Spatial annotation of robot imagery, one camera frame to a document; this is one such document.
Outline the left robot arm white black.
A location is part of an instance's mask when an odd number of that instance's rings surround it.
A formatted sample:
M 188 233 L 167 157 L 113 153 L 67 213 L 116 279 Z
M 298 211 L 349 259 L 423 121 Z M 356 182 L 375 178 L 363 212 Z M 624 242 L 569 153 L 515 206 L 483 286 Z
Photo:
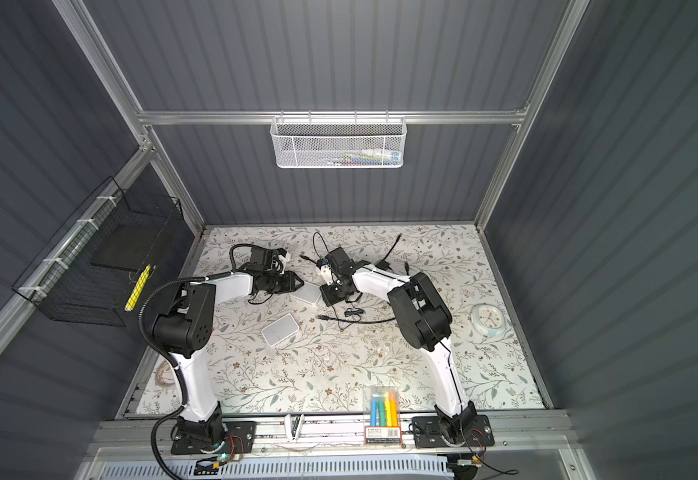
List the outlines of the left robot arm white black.
M 267 249 L 254 244 L 235 244 L 250 250 L 250 259 L 242 265 L 231 261 L 229 271 L 205 276 L 184 277 L 157 287 L 148 297 L 173 293 L 168 309 L 145 325 L 146 306 L 139 312 L 139 328 L 147 344 L 170 365 L 180 405 L 169 416 L 177 421 L 178 432 L 201 444 L 215 446 L 226 439 L 222 407 L 213 392 L 207 365 L 215 308 L 227 301 L 254 296 L 291 293 L 304 281 L 287 269 L 290 254 L 283 248 Z

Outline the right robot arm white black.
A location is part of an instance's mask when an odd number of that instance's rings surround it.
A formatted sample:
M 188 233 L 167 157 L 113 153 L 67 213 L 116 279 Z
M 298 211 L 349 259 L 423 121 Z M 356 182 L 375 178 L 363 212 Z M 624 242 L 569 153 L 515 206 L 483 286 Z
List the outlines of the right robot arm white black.
M 327 305 L 355 294 L 369 294 L 390 304 L 402 336 L 427 361 L 443 439 L 451 445 L 464 443 L 477 410 L 457 371 L 450 341 L 452 314 L 431 279 L 422 272 L 397 274 L 386 259 L 354 261 L 341 247 L 319 259 L 316 267 L 325 280 L 320 290 Z

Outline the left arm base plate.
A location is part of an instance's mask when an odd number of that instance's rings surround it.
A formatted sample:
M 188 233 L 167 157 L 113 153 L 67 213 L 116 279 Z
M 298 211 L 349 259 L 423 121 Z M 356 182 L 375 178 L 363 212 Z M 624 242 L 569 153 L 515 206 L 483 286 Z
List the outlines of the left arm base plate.
M 180 418 L 171 430 L 173 455 L 252 452 L 257 424 L 253 421 L 189 422 Z

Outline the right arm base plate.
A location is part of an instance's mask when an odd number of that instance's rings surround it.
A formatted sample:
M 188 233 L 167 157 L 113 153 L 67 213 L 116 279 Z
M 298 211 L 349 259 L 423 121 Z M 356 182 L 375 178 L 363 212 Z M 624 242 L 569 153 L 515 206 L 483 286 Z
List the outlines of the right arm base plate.
M 413 417 L 408 432 L 413 435 L 415 446 L 422 449 L 446 447 L 493 447 L 495 438 L 490 420 L 478 414 L 467 426 L 454 426 L 443 435 L 445 424 L 437 416 Z

